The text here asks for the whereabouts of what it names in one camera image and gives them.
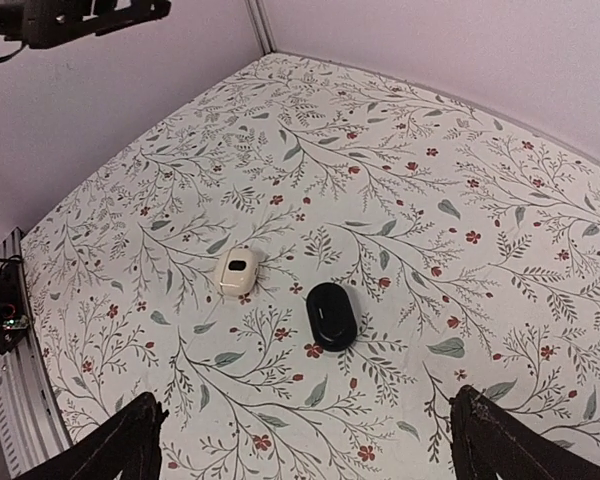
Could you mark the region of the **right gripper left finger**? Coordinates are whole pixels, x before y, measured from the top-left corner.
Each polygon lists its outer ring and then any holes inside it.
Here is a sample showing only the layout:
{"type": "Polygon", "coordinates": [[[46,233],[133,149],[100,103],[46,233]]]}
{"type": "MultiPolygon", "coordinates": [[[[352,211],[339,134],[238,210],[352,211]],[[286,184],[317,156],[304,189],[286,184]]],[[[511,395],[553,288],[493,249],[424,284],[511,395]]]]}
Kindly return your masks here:
{"type": "Polygon", "coordinates": [[[151,392],[138,395],[70,449],[22,479],[158,479],[160,434],[169,412],[151,392]]]}

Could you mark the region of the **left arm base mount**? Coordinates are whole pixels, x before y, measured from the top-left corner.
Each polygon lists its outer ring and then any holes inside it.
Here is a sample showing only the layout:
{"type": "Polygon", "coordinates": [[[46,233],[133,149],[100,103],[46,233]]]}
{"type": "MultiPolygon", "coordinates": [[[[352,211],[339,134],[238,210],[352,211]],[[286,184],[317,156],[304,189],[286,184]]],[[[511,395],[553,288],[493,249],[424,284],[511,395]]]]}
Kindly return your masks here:
{"type": "Polygon", "coordinates": [[[0,258],[0,354],[10,353],[30,326],[22,288],[22,257],[0,258]]]}

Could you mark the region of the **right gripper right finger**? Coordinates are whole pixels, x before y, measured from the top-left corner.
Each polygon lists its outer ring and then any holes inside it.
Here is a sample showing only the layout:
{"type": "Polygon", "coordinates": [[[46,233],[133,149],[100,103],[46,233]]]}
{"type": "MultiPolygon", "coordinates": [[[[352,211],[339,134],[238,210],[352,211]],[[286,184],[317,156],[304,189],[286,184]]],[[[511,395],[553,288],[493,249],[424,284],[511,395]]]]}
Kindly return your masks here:
{"type": "Polygon", "coordinates": [[[472,386],[449,403],[456,478],[600,479],[600,466],[541,437],[472,386]]]}

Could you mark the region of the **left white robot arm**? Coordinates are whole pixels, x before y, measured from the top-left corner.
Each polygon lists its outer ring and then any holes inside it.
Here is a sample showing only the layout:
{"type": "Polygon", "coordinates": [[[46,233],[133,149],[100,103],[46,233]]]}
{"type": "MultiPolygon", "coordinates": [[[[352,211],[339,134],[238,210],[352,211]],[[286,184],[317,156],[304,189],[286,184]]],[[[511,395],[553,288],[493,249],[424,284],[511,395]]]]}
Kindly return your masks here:
{"type": "Polygon", "coordinates": [[[46,50],[88,36],[104,36],[170,14],[168,0],[117,1],[0,0],[0,36],[19,48],[0,57],[5,63],[25,48],[46,50]]]}

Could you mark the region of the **white earbud charging case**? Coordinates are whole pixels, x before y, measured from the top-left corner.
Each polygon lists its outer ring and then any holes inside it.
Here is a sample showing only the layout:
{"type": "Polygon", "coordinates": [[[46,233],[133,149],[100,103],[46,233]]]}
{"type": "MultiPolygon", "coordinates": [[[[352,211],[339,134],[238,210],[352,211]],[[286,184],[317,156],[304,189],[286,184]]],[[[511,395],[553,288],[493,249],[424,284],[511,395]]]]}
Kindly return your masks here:
{"type": "Polygon", "coordinates": [[[251,249],[227,250],[214,270],[214,284],[218,292],[234,298],[248,294],[256,283],[258,265],[258,256],[251,249]]]}

